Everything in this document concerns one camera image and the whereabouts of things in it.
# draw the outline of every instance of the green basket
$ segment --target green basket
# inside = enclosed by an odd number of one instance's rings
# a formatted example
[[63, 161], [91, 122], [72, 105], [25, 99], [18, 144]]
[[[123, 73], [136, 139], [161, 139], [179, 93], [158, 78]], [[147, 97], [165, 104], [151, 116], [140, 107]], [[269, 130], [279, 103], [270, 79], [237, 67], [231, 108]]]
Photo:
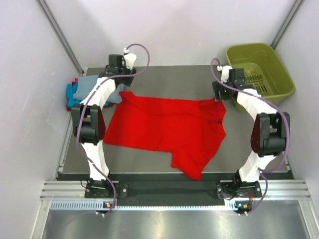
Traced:
[[[292, 94], [295, 85], [274, 50], [264, 43], [237, 45], [226, 52], [228, 65], [244, 68], [246, 83], [274, 104]], [[246, 110], [235, 102], [236, 108]]]

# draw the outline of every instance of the black bracket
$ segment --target black bracket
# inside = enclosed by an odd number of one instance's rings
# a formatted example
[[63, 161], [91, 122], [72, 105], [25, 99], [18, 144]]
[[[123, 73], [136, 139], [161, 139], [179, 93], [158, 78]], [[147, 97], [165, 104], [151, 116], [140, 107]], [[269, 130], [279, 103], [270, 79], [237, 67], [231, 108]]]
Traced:
[[237, 170], [231, 182], [218, 182], [216, 183], [216, 188], [219, 198], [226, 200], [232, 200], [233, 198], [245, 198], [245, 200], [235, 202], [235, 212], [240, 214], [252, 209], [252, 204], [247, 201], [247, 198], [262, 197], [259, 182], [242, 182], [239, 170]]
[[[75, 104], [72, 107], [71, 114], [74, 136], [76, 136], [78, 132], [83, 108], [83, 104]], [[80, 143], [92, 143], [97, 145], [97, 143], [103, 139], [105, 131], [106, 128], [101, 108], [98, 105], [88, 106], [81, 127]]]
[[[290, 116], [284, 112], [290, 127]], [[253, 151], [259, 157], [265, 155], [278, 156], [285, 150], [287, 131], [284, 121], [279, 113], [276, 114], [257, 114], [250, 143]]]
[[[243, 89], [249, 89], [254, 87], [252, 85], [246, 84], [245, 81], [245, 74], [244, 74], [244, 69], [239, 68], [239, 69], [230, 69], [229, 70], [229, 78], [227, 82], [225, 83], [228, 86], [231, 86], [233, 88], [237, 88], [240, 90]], [[213, 90], [215, 94], [215, 99], [217, 101], [219, 100], [229, 100], [231, 98], [236, 98], [238, 92], [234, 90], [230, 90], [223, 85], [219, 84], [217, 81], [214, 81], [212, 83], [213, 85]]]
[[[127, 183], [114, 183], [114, 186], [117, 192], [117, 198], [121, 199], [127, 197]], [[112, 198], [113, 196], [113, 188], [107, 180], [96, 181], [90, 178], [86, 184], [85, 198]]]
[[[105, 67], [104, 71], [99, 75], [102, 77], [111, 77], [115, 75], [131, 75], [135, 74], [136, 69], [129, 69], [126, 67], [125, 58], [123, 55], [111, 54], [109, 55], [109, 64]], [[133, 77], [118, 77], [114, 79], [116, 87], [119, 84], [130, 86]]]

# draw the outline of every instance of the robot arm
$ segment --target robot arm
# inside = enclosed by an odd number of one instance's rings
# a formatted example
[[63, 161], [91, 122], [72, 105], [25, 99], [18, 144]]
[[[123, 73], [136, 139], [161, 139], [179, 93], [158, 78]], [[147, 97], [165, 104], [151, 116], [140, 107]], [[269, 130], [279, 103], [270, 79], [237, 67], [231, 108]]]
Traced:
[[[256, 190], [260, 188], [258, 183], [260, 169], [265, 169], [276, 156], [285, 150], [286, 128], [281, 115], [267, 103], [258, 99], [257, 90], [245, 83], [243, 69], [232, 69], [230, 66], [224, 66], [218, 70], [222, 71], [221, 82], [256, 96], [230, 90], [217, 81], [212, 83], [216, 100], [233, 98], [245, 108], [255, 121], [251, 135], [252, 151], [246, 163], [235, 173], [231, 184], [218, 184], [218, 193], [222, 198], [227, 196], [247, 198], [249, 193], [252, 193], [254, 197], [260, 197], [260, 193]], [[289, 124], [289, 114], [284, 113], [284, 115]]]
[[[112, 79], [112, 76], [134, 74], [136, 70], [133, 66], [136, 58], [136, 55], [129, 53], [127, 49], [124, 49], [123, 56], [110, 55], [109, 64], [106, 66], [104, 72], [99, 75], [97, 83], [90, 94], [81, 102], [81, 104], [72, 107], [73, 133], [76, 136], [83, 106], [89, 101], [81, 129], [80, 142], [86, 155], [107, 176], [109, 175], [110, 170], [106, 165], [103, 152], [102, 140], [105, 135], [106, 127], [102, 115], [102, 108], [110, 94], [116, 89], [117, 85], [131, 85], [133, 80], [132, 77], [116, 78], [114, 80]], [[105, 180], [105, 178], [93, 167], [91, 162], [89, 162], [89, 166], [91, 179], [94, 181]]]

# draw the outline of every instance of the purple cable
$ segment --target purple cable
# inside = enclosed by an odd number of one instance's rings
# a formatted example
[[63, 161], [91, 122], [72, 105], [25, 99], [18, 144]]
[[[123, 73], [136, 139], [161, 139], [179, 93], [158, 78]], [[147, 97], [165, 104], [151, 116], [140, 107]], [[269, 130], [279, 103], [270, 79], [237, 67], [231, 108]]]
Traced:
[[284, 120], [284, 124], [285, 124], [285, 128], [286, 128], [286, 134], [287, 134], [287, 140], [286, 140], [286, 147], [285, 147], [285, 152], [284, 152], [284, 156], [283, 156], [283, 159], [281, 160], [281, 162], [273, 169], [269, 169], [269, 170], [264, 170], [264, 169], [261, 169], [261, 168], [258, 168], [258, 170], [261, 172], [260, 173], [260, 176], [265, 180], [265, 184], [266, 184], [266, 187], [265, 187], [265, 191], [264, 191], [264, 194], [263, 196], [261, 197], [261, 199], [259, 200], [259, 202], [256, 204], [256, 206], [254, 206], [254, 208], [248, 212], [247, 214], [251, 214], [252, 212], [254, 212], [259, 206], [260, 204], [262, 203], [262, 201], [264, 200], [264, 198], [266, 197], [266, 194], [267, 194], [267, 191], [268, 191], [268, 180], [267, 178], [263, 175], [262, 172], [266, 172], [266, 173], [272, 173], [274, 171], [277, 171], [278, 169], [280, 169], [283, 164], [285, 163], [285, 160], [288, 156], [288, 151], [289, 151], [289, 148], [290, 148], [290, 132], [289, 132], [289, 125], [288, 125], [288, 121], [284, 115], [284, 113], [280, 110], [280, 108], [278, 108], [276, 105], [274, 105], [273, 103], [271, 103], [270, 101], [262, 98], [262, 97], [256, 97], [255, 95], [251, 94], [251, 93], [248, 93], [248, 92], [245, 92], [245, 91], [242, 91], [242, 90], [239, 90], [239, 89], [236, 89], [234, 87], [231, 87], [231, 86], [228, 86], [224, 83], [222, 83], [219, 78], [216, 76], [215, 72], [214, 72], [214, 69], [213, 69], [213, 62], [214, 61], [217, 61], [218, 63], [218, 66], [221, 66], [219, 60], [217, 58], [213, 58], [210, 62], [210, 70], [211, 70], [211, 73], [213, 74], [215, 80], [221, 84], [222, 86], [230, 89], [230, 90], [233, 90], [233, 91], [237, 91], [237, 92], [241, 92], [241, 93], [244, 93], [244, 94], [247, 94], [249, 96], [252, 96], [252, 97], [255, 97], [255, 98], [258, 98], [264, 102], [266, 102], [268, 105], [270, 105], [272, 108], [274, 108], [275, 110], [277, 110], [277, 112], [281, 115], [282, 119]]
[[[150, 64], [150, 53], [149, 51], [146, 49], [146, 47], [144, 47], [143, 45], [139, 44], [139, 43], [133, 43], [131, 45], [129, 45], [127, 47], [127, 49], [131, 48], [132, 46], [140, 46], [142, 47], [146, 53], [147, 53], [147, 56], [148, 56], [148, 61], [146, 63], [146, 67], [144, 67], [144, 69], [138, 73], [135, 73], [135, 74], [130, 74], [130, 75], [116, 75], [116, 76], [112, 76], [111, 78], [107, 78], [105, 79], [104, 81], [101, 82], [101, 84], [97, 87], [97, 89], [90, 95], [88, 101], [85, 103], [84, 107], [83, 107], [83, 110], [82, 110], [82, 114], [81, 114], [81, 118], [80, 118], [80, 122], [79, 122], [79, 126], [78, 126], [78, 132], [76, 134], [76, 148], [78, 149], [78, 151], [90, 162], [92, 163], [92, 166], [96, 169], [96, 171], [98, 171], [103, 177], [105, 177], [105, 179], [111, 184], [112, 186], [112, 189], [113, 189], [113, 203], [112, 203], [112, 206], [111, 208], [109, 209], [109, 211], [105, 214], [108, 214], [110, 213], [114, 207], [115, 207], [115, 201], [116, 201], [116, 189], [115, 189], [115, 186], [114, 184], [112, 183], [112, 181], [109, 179], [109, 177], [107, 175], [105, 175], [93, 162], [92, 159], [90, 159], [86, 153], [82, 150], [82, 148], [80, 148], [80, 134], [81, 134], [81, 128], [82, 128], [82, 124], [83, 124], [83, 119], [84, 119], [84, 114], [85, 114], [85, 111], [86, 111], [86, 108], [88, 107], [88, 104], [90, 102], [90, 100], [93, 98], [93, 96], [95, 95], [95, 93], [97, 92], [98, 88], [100, 88], [100, 86], [102, 84], [104, 84], [105, 82], [107, 82], [107, 80], [109, 79], [115, 79], [115, 78], [119, 78], [119, 77], [134, 77], [134, 76], [139, 76], [140, 74], [142, 74], [146, 69], [147, 67], [149, 66]], [[64, 229], [67, 225], [69, 225], [71, 222], [73, 222], [74, 220], [76, 220], [77, 218], [83, 216], [83, 215], [86, 215], [86, 214], [90, 214], [90, 213], [95, 213], [95, 212], [84, 212], [82, 214], [79, 214], [77, 215], [76, 217], [74, 217], [73, 219], [71, 219], [69, 222], [67, 222], [61, 229], [59, 229], [58, 231], [54, 230], [53, 228], [53, 225], [50, 223], [50, 228], [52, 231], [56, 231], [56, 232], [59, 232], [61, 231], [62, 229]]]

